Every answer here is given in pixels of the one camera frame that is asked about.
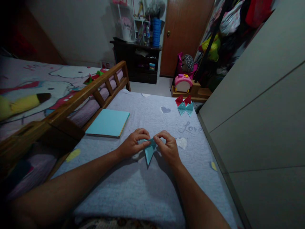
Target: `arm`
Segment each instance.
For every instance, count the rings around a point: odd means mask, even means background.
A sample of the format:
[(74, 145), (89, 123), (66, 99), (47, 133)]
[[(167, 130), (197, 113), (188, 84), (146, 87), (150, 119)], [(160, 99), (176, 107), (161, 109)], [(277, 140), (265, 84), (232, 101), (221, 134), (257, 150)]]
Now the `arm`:
[[(164, 144), (160, 137), (166, 139)], [(175, 138), (162, 131), (154, 140), (173, 170), (190, 228), (230, 228), (222, 214), (182, 164)]]
[(24, 228), (46, 227), (73, 208), (114, 165), (150, 144), (145, 129), (137, 129), (116, 150), (64, 173), (29, 191), (11, 203), (17, 224)]

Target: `white wardrobe door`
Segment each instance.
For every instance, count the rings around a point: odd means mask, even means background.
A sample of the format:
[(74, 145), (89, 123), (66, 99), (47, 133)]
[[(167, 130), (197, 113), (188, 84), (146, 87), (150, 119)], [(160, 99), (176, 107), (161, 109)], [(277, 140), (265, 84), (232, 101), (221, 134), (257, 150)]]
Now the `white wardrobe door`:
[(208, 132), (305, 60), (305, 1), (281, 1), (200, 110)]
[(305, 228), (305, 167), (230, 173), (252, 228)]
[(210, 133), (228, 172), (305, 165), (305, 64)]

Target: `bed sheet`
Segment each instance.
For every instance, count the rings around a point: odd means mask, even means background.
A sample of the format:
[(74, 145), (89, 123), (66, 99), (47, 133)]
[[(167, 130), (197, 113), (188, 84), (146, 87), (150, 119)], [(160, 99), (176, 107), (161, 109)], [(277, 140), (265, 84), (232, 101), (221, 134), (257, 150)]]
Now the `bed sheet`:
[[(83, 82), (89, 74), (100, 70), (96, 67), (54, 65), (8, 57), (1, 57), (0, 62), (0, 95), (15, 101), (31, 94), (51, 93), (51, 98), (36, 108), (1, 122), (0, 140), (12, 135), (31, 121), (44, 119), (84, 88), (86, 85)], [(122, 70), (119, 70), (117, 75), (120, 80), (123, 77)], [(116, 88), (113, 76), (110, 78), (110, 84), (113, 89)], [(100, 87), (100, 93), (104, 99), (109, 96), (105, 84)], [(69, 118), (81, 127), (98, 108), (98, 103), (90, 96)]]
[[(210, 166), (212, 152), (195, 112), (191, 117), (186, 112), (180, 116), (175, 98), (125, 89), (108, 109), (130, 112), (121, 138), (84, 136), (76, 146), (80, 155), (64, 162), (53, 178), (116, 149), (137, 128), (147, 129), (150, 136), (167, 130), (176, 138), (185, 167), (231, 228), (237, 228), (218, 172)], [(153, 221), (165, 228), (185, 228), (186, 223), (173, 174), (159, 152), (154, 153), (148, 168), (143, 151), (115, 166), (76, 207), (74, 215), (129, 217)]]

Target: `dark wooden cabinet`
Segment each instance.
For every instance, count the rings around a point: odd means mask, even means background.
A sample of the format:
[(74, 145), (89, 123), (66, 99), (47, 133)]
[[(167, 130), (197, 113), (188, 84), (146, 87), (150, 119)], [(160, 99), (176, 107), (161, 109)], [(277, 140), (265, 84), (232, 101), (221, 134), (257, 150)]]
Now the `dark wooden cabinet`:
[[(129, 80), (141, 83), (157, 83), (159, 52), (161, 47), (143, 46), (134, 43), (110, 41), (114, 45), (116, 63), (125, 60), (128, 69)], [(146, 57), (136, 54), (136, 50), (148, 52)], [(155, 70), (149, 68), (149, 64), (155, 64)]]

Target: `blue container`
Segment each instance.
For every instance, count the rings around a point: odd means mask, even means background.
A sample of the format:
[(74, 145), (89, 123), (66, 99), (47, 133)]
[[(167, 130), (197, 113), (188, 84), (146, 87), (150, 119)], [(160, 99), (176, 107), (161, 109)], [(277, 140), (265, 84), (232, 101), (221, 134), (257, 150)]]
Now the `blue container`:
[(161, 25), (162, 25), (162, 21), (160, 19), (157, 18), (153, 19), (152, 45), (155, 47), (160, 46)]

